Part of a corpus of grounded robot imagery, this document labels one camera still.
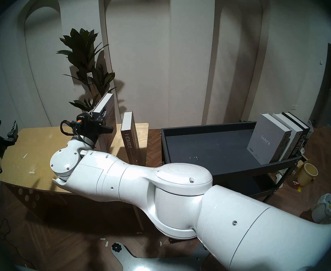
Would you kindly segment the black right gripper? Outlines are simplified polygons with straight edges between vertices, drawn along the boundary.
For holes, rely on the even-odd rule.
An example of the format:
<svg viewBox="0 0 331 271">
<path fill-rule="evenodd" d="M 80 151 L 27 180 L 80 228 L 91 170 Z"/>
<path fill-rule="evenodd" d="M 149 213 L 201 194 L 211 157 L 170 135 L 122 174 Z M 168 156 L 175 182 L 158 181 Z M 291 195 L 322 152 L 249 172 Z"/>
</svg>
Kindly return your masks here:
<svg viewBox="0 0 331 271">
<path fill-rule="evenodd" d="M 102 134 L 112 134 L 114 128 L 105 126 L 100 123 L 105 123 L 107 120 L 107 110 L 102 109 L 96 112 L 96 122 L 86 121 L 85 119 L 76 120 L 76 134 L 89 139 L 91 142 L 97 142 Z"/>
</svg>

